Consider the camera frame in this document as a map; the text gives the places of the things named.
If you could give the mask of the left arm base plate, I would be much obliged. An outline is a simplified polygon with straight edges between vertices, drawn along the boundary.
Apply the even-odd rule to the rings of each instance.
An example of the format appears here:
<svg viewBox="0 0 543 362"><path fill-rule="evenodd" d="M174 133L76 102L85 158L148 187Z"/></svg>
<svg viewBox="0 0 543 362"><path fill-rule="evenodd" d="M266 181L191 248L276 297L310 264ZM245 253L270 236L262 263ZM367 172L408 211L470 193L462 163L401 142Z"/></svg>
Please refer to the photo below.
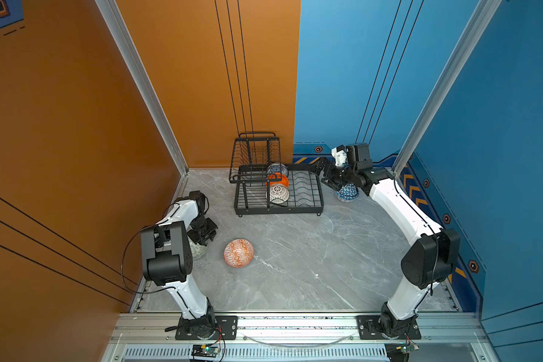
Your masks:
<svg viewBox="0 0 543 362"><path fill-rule="evenodd" d="M238 331L237 315L217 315L215 318L197 320L181 319L177 325L175 339L178 341L216 340L223 334L228 342L236 339Z"/></svg>

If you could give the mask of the white brown striped bowl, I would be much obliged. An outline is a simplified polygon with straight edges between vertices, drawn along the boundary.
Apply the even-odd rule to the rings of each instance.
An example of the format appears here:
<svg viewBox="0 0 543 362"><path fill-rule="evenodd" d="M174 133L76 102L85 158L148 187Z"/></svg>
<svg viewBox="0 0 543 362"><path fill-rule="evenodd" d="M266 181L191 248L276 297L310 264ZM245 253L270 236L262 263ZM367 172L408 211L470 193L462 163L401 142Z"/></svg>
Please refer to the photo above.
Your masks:
<svg viewBox="0 0 543 362"><path fill-rule="evenodd" d="M290 192L288 187L286 187L285 185L274 184L270 185L266 196L271 203L275 205L280 205L289 200Z"/></svg>

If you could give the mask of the plain orange bowl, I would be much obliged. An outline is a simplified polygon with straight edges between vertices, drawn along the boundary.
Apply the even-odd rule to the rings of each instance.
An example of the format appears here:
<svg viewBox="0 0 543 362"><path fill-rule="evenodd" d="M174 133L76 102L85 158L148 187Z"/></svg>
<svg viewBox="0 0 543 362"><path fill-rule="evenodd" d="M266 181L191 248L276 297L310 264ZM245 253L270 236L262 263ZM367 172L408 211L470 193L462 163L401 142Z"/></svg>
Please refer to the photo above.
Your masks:
<svg viewBox="0 0 543 362"><path fill-rule="evenodd" d="M284 187L288 188L289 187L289 179L288 177L282 175L281 173L274 173L274 174L269 174L267 176L267 179L266 179L266 182L270 185L270 186L273 186L273 185L283 185Z"/></svg>

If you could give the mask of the green patterned bowl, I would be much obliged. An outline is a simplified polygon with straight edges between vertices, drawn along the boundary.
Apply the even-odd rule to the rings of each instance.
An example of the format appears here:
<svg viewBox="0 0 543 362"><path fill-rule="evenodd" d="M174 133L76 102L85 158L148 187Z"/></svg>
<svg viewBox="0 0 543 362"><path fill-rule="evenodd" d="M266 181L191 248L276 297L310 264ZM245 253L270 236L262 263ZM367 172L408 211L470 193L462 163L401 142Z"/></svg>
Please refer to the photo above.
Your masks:
<svg viewBox="0 0 543 362"><path fill-rule="evenodd" d="M201 259L207 252L208 247L205 245L196 244L195 242L190 242L189 245L194 260Z"/></svg>

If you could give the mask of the blue floral bowl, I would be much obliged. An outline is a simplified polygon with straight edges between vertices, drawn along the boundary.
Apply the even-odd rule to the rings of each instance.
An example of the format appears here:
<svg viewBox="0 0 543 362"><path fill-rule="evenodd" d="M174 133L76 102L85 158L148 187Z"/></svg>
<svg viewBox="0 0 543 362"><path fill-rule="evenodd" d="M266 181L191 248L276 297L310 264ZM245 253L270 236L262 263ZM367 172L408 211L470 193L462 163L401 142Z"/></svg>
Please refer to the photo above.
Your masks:
<svg viewBox="0 0 543 362"><path fill-rule="evenodd" d="M288 177L289 176L289 170L285 164L282 163L273 163L270 164L267 168L267 174L274 174L274 173L281 173L282 175Z"/></svg>

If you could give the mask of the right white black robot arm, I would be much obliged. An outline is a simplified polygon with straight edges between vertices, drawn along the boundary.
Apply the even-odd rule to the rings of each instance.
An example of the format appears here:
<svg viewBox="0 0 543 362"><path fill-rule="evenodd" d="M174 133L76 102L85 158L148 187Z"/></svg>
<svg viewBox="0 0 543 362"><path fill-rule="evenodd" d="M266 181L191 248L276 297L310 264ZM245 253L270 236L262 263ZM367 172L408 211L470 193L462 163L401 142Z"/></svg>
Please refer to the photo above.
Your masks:
<svg viewBox="0 0 543 362"><path fill-rule="evenodd" d="M308 166L308 171L335 191L348 184L356 186L380 205L403 232L410 246L401 259L403 277L393 297L383 304L379 325L382 334L390 339L406 336L416 325L425 298L455 271L458 232L443 228L421 211L385 168L337 167L335 161L320 158Z"/></svg>

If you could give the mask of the red orange patterned bowl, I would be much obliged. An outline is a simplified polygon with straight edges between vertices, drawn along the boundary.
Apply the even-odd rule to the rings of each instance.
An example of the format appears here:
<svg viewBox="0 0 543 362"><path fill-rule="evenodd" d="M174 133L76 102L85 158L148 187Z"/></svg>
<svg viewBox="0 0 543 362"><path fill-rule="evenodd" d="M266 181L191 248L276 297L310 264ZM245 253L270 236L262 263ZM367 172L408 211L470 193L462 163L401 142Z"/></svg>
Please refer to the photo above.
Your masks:
<svg viewBox="0 0 543 362"><path fill-rule="evenodd" d="M231 241L223 251L226 264L232 268L242 268L253 260L255 250L253 244L245 239Z"/></svg>

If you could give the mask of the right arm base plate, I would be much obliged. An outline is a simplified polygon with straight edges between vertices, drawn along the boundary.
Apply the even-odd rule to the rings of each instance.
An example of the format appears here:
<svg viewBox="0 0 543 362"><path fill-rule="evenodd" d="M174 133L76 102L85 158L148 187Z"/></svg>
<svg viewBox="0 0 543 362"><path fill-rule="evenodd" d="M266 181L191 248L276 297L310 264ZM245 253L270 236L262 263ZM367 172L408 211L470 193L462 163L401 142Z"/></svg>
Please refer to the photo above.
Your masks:
<svg viewBox="0 0 543 362"><path fill-rule="evenodd" d="M420 340L418 315L399 321L390 315L359 315L356 317L357 330L363 340L410 339Z"/></svg>

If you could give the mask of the black wire dish rack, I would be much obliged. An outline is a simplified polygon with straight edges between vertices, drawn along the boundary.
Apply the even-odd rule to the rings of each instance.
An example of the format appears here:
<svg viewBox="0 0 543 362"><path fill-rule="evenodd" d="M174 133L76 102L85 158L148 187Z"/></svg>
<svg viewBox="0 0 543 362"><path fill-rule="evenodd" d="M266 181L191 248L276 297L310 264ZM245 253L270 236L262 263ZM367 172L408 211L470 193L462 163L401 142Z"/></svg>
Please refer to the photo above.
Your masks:
<svg viewBox="0 0 543 362"><path fill-rule="evenodd" d="M315 214L324 211L319 177L302 164L281 161L280 138L273 132L247 131L234 141L229 182L235 186L239 217Z"/></svg>

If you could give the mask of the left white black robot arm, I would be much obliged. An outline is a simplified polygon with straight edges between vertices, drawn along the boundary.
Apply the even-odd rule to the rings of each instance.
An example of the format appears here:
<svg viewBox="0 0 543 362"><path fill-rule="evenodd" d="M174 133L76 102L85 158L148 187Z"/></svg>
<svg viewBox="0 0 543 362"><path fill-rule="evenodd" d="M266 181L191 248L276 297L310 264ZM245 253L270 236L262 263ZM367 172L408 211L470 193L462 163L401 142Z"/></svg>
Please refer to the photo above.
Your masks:
<svg viewBox="0 0 543 362"><path fill-rule="evenodd" d="M181 311L176 330L182 337L210 339L217 320L209 299L193 275L192 246L206 247L217 234L217 224L206 217L207 196L192 191L174 202L173 210L154 226L140 232L143 277L169 292Z"/></svg>

